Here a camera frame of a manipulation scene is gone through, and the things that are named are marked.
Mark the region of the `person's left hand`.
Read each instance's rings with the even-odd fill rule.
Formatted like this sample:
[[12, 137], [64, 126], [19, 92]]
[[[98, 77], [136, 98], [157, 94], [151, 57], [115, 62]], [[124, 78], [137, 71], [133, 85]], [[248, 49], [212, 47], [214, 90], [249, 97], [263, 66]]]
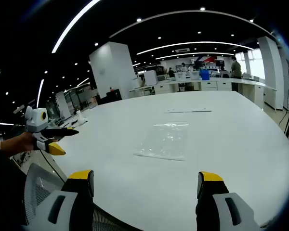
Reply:
[[35, 137], [29, 132], [23, 132], [21, 135], [0, 141], [0, 150], [8, 156], [13, 156], [22, 152], [34, 150]]

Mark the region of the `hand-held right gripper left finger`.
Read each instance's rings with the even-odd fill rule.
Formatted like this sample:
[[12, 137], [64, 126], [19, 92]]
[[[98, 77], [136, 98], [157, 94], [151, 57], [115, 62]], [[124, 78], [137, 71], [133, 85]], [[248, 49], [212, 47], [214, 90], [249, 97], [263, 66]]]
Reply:
[[90, 231], [93, 171], [75, 172], [63, 182], [45, 169], [30, 169], [24, 189], [26, 231]]

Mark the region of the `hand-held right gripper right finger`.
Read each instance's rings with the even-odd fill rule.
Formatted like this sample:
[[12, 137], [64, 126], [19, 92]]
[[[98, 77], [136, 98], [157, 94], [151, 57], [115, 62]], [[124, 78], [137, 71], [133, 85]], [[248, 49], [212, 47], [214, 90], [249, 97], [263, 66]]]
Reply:
[[259, 231], [252, 208], [214, 173], [198, 173], [196, 222], [198, 231]]

